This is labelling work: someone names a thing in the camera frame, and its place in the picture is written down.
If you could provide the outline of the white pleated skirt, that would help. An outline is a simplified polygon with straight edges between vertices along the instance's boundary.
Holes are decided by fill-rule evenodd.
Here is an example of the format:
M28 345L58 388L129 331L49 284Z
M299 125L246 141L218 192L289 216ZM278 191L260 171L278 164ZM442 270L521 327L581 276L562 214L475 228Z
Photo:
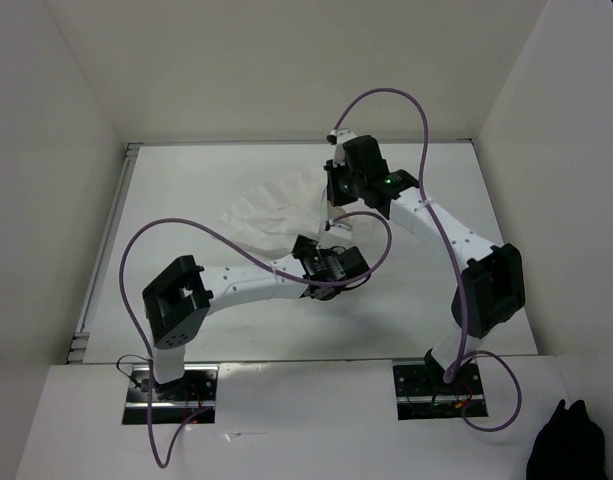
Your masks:
M242 193L220 222L231 241L272 257L290 253L298 235L316 240L324 248L348 247L353 227L351 237L324 232L325 222L343 213L328 203L325 174L305 168Z

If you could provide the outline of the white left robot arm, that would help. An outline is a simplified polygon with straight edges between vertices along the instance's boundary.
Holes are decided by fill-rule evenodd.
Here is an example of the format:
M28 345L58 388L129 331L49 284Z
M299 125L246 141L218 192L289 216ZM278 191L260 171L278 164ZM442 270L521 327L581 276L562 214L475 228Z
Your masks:
M206 317L265 300L327 301L360 276L369 276L369 265L358 248L322 248L302 235L291 253L270 261L267 269L202 267L191 255L175 259L142 291L153 347L150 388L165 401L189 387L185 345L197 336Z

